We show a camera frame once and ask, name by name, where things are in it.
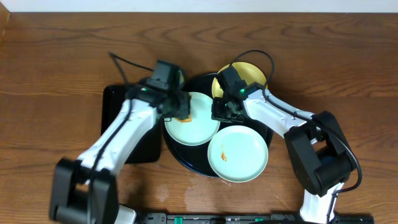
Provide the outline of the yellow plate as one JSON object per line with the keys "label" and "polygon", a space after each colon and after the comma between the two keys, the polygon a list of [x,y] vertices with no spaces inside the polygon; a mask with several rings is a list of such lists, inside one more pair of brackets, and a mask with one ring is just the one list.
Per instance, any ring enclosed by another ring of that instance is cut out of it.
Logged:
{"label": "yellow plate", "polygon": [[[239,76],[249,85],[251,83],[257,82],[260,84],[265,84],[266,77],[264,73],[257,68],[255,65],[247,62],[235,62],[233,67],[237,70]],[[217,79],[214,78],[211,85],[212,97],[222,97],[223,90],[220,87]]]}

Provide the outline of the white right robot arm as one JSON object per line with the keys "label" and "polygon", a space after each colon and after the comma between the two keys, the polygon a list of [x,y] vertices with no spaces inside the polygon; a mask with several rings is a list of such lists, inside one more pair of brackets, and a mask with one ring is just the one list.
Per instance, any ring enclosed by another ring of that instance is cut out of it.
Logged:
{"label": "white right robot arm", "polygon": [[300,209],[305,222],[331,223],[337,196],[361,184],[359,161],[328,111],[300,110],[252,83],[226,87],[221,96],[214,96],[212,118],[229,123],[252,119],[283,137],[295,176],[305,189]]}

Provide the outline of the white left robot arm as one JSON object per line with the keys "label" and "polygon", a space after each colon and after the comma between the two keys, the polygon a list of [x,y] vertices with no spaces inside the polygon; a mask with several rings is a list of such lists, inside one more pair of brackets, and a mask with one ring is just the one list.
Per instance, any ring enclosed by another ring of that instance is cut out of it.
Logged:
{"label": "white left robot arm", "polygon": [[119,114],[101,137],[78,159],[58,161],[49,218],[59,223],[134,223],[136,211],[119,203],[118,175],[160,119],[188,118],[190,98],[178,88],[130,87]]}

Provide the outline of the orange green scrub sponge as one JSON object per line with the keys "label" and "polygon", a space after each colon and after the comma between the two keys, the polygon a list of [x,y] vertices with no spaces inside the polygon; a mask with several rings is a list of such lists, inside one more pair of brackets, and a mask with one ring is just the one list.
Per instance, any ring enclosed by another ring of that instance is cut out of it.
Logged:
{"label": "orange green scrub sponge", "polygon": [[175,120],[177,120],[178,122],[181,122],[181,123],[189,123],[189,122],[192,121],[192,116],[189,115],[188,117],[186,117],[186,118],[184,118],[184,119],[182,119],[182,118],[175,118]]}

